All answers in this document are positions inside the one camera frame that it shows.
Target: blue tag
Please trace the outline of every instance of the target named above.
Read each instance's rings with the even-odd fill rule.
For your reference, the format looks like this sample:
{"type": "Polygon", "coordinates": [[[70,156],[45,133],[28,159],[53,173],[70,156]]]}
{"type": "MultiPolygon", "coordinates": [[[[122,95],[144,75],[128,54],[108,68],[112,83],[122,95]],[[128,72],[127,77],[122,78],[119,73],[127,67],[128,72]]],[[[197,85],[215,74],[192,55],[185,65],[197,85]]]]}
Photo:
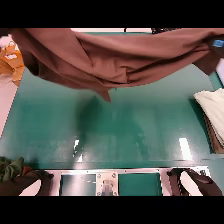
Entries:
{"type": "Polygon", "coordinates": [[[224,41],[223,40],[215,40],[213,43],[214,47],[224,47],[224,41]]]}

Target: table surface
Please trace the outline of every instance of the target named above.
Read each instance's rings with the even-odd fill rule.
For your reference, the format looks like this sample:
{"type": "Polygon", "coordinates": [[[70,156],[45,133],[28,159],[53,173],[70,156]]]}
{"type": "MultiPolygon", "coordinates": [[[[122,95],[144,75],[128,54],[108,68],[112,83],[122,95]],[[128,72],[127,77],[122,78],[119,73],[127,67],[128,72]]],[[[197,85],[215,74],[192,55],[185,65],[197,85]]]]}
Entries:
{"type": "Polygon", "coordinates": [[[149,85],[110,91],[112,103],[25,70],[0,139],[0,154],[37,169],[208,165],[224,190],[224,155],[211,151],[193,98],[221,87],[194,65],[149,85]]]}

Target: white cloth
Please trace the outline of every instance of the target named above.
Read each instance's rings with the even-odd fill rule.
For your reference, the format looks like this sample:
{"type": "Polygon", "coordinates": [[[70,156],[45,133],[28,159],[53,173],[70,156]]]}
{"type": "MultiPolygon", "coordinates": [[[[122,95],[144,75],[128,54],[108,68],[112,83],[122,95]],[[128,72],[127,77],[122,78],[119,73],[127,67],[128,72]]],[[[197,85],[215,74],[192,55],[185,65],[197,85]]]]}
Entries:
{"type": "Polygon", "coordinates": [[[194,94],[194,98],[201,105],[210,120],[216,137],[224,146],[224,89],[215,92],[201,91],[194,94]]]}

